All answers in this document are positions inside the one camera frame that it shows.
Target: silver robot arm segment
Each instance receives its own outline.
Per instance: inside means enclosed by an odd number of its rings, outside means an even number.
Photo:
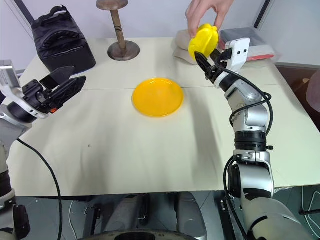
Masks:
[[[7,159],[11,145],[32,127],[36,119],[45,119],[79,93],[86,77],[69,79],[74,67],[58,68],[40,82],[21,86],[10,60],[0,60],[0,94],[13,100],[0,102],[0,240],[23,239],[30,232],[25,206],[16,204],[11,187]]]
[[[266,140],[268,111],[259,104],[263,98],[258,88],[237,76],[247,60],[249,44],[249,38],[242,38],[228,42],[222,53],[214,51],[211,58],[215,66],[211,66],[201,53],[195,53],[206,79],[225,92],[232,110],[230,123],[235,135],[233,160],[236,163],[227,169],[227,192],[240,199],[247,239],[312,239],[290,210],[272,198],[274,180],[267,150],[273,147],[267,146]]]

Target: wall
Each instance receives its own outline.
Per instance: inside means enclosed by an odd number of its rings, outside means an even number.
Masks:
[[[292,88],[292,91],[299,99],[303,108],[309,114],[314,125],[320,131],[320,112],[313,109],[306,99],[307,89],[309,87],[310,81],[306,83],[302,81],[302,79],[310,79],[317,72],[317,69],[307,67],[287,67],[279,65],[277,66],[277,68]]]
[[[280,53],[278,62],[320,66],[320,1],[275,0],[260,35]]]
[[[110,12],[96,7],[95,0],[23,0],[31,15],[38,17],[49,13],[57,5],[64,5],[87,38],[116,37]],[[177,31],[187,28],[186,9],[191,0],[130,0],[128,6],[119,10],[124,36],[129,37],[174,37]],[[253,25],[264,0],[235,0],[223,29]],[[9,14],[9,9],[1,9]],[[213,23],[216,14],[211,9],[202,23]],[[16,69],[26,68],[36,55],[35,46],[24,29],[16,23],[1,22],[1,49],[6,48],[0,58],[12,59]]]

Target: finger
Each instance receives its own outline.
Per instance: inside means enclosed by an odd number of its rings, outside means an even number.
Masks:
[[[188,6],[185,12],[186,19],[189,20],[189,18],[194,14],[194,11],[198,7],[199,3],[200,3],[200,0],[192,0],[192,2],[190,3],[190,5]]]
[[[188,20],[188,31],[192,38],[197,34],[197,29],[200,24],[201,18],[205,15],[206,11],[210,8],[210,5],[206,1],[200,2],[197,8],[194,10],[190,20]]]
[[[224,11],[217,12],[216,18],[214,21],[214,25],[216,26],[217,30],[221,28],[221,25],[224,22],[226,15],[227,15],[227,12],[224,12]]]

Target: yellow plastic toy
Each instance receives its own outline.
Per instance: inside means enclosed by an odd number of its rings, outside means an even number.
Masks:
[[[216,26],[211,26],[209,23],[205,23],[200,26],[196,32],[194,38],[189,42],[189,54],[196,60],[195,52],[202,53],[207,58],[215,50],[218,44],[219,36]]]
[[[164,117],[175,112],[184,100],[182,88],[174,81],[156,77],[140,83],[132,94],[134,107],[150,117]]]

